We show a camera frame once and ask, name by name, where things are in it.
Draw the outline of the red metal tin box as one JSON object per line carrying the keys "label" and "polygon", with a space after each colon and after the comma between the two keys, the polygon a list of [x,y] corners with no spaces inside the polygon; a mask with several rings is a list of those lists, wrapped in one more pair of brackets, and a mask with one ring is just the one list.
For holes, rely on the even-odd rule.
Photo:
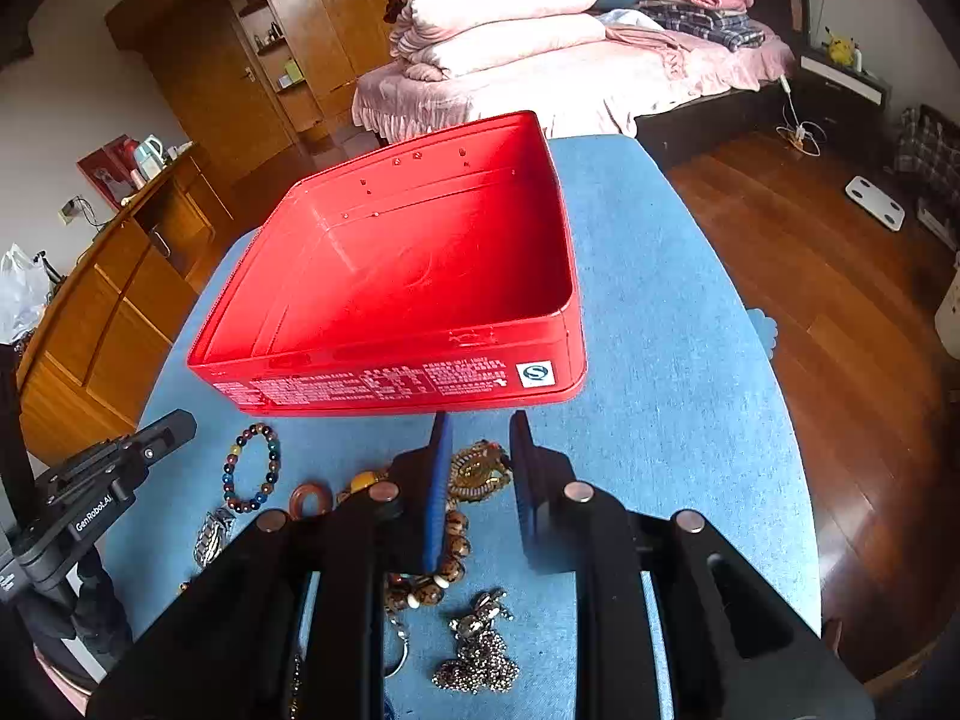
{"label": "red metal tin box", "polygon": [[413,415],[576,397],[587,353],[562,184],[513,112],[288,190],[187,364],[244,413]]}

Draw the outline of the plaid fabric bag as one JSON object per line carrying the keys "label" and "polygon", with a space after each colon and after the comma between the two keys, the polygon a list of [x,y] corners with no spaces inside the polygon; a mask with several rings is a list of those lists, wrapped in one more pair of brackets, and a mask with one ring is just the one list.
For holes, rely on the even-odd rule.
{"label": "plaid fabric bag", "polygon": [[947,203],[958,203],[958,125],[934,107],[907,107],[893,153],[893,171],[913,177]]}

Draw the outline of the thin silver bangle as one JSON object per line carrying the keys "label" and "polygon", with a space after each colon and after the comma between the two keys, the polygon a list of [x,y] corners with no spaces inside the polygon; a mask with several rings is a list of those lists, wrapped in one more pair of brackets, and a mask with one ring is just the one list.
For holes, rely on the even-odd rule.
{"label": "thin silver bangle", "polygon": [[387,611],[384,616],[384,678],[395,678],[407,665],[409,656],[409,626],[400,614]]}

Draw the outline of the wooden wardrobe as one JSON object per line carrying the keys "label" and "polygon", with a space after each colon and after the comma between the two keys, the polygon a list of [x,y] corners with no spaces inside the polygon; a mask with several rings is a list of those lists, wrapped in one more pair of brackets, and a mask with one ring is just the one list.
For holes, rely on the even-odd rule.
{"label": "wooden wardrobe", "polygon": [[228,182],[308,154],[389,59],[386,0],[121,0],[106,16]]}

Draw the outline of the wooden sideboard cabinet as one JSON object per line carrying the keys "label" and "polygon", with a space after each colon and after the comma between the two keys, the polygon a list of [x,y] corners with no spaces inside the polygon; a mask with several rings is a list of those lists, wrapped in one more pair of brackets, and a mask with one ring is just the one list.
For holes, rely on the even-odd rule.
{"label": "wooden sideboard cabinet", "polygon": [[26,449],[60,465],[132,433],[174,341],[238,237],[199,145],[117,213],[73,268],[16,372]]}

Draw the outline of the white plastic bag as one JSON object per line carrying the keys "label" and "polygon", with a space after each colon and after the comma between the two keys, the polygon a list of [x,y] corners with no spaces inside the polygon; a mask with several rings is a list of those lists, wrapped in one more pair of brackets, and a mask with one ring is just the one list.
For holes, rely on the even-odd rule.
{"label": "white plastic bag", "polygon": [[18,244],[2,255],[0,271],[0,343],[15,344],[43,320],[50,293],[44,265]]}

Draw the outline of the white bathroom scale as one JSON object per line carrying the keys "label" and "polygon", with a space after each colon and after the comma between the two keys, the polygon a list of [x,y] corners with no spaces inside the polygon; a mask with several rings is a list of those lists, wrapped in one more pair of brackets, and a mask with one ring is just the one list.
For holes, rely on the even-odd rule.
{"label": "white bathroom scale", "polygon": [[892,199],[882,188],[878,188],[866,177],[854,176],[844,187],[846,197],[861,206],[867,215],[883,224],[889,231],[900,232],[905,221],[905,208]]}

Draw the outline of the blue table cloth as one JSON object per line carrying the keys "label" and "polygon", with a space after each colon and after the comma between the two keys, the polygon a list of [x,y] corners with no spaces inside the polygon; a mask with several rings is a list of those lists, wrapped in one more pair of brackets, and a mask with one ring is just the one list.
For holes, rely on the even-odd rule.
{"label": "blue table cloth", "polygon": [[[625,137],[551,144],[576,247],[587,377],[581,393],[530,411],[535,442],[641,514],[701,512],[794,606],[822,621],[811,496],[775,371],[737,289],[685,203]],[[104,539],[104,564],[128,622],[143,631],[195,569],[203,519],[247,416],[187,369],[212,307],[195,304],[145,415],[195,416],[197,434],[156,463]],[[574,580],[527,564],[516,502],[498,493],[467,512],[466,578],[407,619],[412,653],[387,697],[402,718],[566,718],[574,709]],[[431,677],[452,652],[448,622],[505,590],[501,624],[519,668],[505,694],[459,694]]]}

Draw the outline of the white electric kettle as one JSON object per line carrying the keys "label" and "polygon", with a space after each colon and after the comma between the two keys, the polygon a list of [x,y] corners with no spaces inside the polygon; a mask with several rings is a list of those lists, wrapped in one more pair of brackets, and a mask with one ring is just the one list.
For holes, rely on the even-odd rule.
{"label": "white electric kettle", "polygon": [[160,138],[148,135],[133,151],[137,169],[146,182],[151,182],[164,171],[164,148]]}

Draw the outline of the white plastic appliance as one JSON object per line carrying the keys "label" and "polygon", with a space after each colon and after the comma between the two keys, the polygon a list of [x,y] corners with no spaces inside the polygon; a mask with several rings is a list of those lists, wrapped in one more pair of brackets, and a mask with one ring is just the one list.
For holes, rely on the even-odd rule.
{"label": "white plastic appliance", "polygon": [[947,355],[960,359],[960,265],[955,265],[947,293],[935,311],[934,330]]}

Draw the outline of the bed with pink cover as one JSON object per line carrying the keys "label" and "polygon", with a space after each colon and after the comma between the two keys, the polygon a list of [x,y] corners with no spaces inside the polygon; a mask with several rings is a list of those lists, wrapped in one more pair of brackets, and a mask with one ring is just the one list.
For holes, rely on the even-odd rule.
{"label": "bed with pink cover", "polygon": [[589,13],[604,25],[602,41],[445,82],[412,78],[389,41],[387,64],[356,83],[353,122],[398,143],[530,110],[545,137],[626,135],[669,167],[773,120],[809,31],[809,0],[755,0],[740,10],[766,41],[734,52],[663,28],[639,4],[690,2],[597,0]]}

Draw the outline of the yellow pikachu plush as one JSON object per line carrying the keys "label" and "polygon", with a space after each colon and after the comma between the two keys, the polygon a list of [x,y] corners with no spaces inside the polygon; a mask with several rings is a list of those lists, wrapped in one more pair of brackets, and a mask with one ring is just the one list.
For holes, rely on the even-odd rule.
{"label": "yellow pikachu plush", "polygon": [[830,28],[823,28],[825,39],[822,47],[833,64],[854,68],[857,62],[856,41],[852,37],[838,36]]}

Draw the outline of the stacked pink white quilts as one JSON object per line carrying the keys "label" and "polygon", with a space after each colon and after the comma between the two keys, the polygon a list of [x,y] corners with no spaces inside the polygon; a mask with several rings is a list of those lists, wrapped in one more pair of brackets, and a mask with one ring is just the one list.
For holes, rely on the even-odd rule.
{"label": "stacked pink white quilts", "polygon": [[598,43],[597,0],[409,0],[391,57],[423,82],[445,82],[552,50]]}

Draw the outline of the folded plaid clothes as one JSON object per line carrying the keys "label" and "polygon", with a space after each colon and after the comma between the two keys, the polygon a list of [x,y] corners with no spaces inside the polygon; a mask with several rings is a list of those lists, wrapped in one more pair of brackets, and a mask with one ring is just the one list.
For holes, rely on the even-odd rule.
{"label": "folded plaid clothes", "polygon": [[669,31],[699,37],[731,52],[756,49],[766,41],[765,28],[747,11],[711,10],[692,4],[639,4],[638,10]]}

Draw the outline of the red picture frame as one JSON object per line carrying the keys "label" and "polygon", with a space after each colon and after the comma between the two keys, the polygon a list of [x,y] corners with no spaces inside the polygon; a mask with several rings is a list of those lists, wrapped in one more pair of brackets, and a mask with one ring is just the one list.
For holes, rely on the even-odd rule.
{"label": "red picture frame", "polygon": [[132,177],[137,169],[133,159],[137,146],[139,142],[121,135],[76,161],[78,171],[114,210],[121,210],[124,200],[139,192]]}

